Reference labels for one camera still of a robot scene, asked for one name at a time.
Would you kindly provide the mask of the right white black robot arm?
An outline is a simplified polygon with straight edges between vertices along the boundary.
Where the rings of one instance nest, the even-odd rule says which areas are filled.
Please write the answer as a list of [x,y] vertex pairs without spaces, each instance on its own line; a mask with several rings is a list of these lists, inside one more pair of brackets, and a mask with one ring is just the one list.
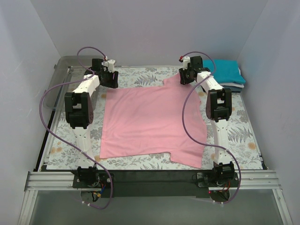
[[196,81],[196,86],[201,86],[207,93],[206,116],[212,126],[214,144],[205,144],[191,138],[203,146],[215,148],[211,174],[204,176],[202,180],[207,185],[211,182],[217,186],[229,187],[235,175],[234,164],[228,152],[228,121],[232,114],[232,92],[215,80],[215,62],[212,62],[213,71],[204,67],[201,56],[184,55],[180,57],[179,62],[182,63],[182,68],[179,69],[180,83],[186,85]]

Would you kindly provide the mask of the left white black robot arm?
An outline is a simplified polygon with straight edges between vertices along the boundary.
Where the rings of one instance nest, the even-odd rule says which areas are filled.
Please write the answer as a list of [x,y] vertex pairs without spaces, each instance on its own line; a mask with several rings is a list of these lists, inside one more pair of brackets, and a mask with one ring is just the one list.
[[115,60],[92,59],[92,66],[84,73],[84,81],[64,96],[66,121],[72,128],[77,147],[81,150],[77,168],[78,181],[88,187],[96,187],[100,176],[92,152],[90,139],[91,124],[94,120],[92,96],[98,87],[118,87]]

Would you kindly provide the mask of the pink t shirt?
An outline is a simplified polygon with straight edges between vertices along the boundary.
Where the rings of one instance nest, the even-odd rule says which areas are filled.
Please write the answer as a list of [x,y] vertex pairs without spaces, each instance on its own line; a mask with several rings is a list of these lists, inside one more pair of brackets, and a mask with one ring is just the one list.
[[200,168],[207,129],[201,101],[180,76],[162,86],[110,89],[106,94],[100,158],[169,153],[175,163]]

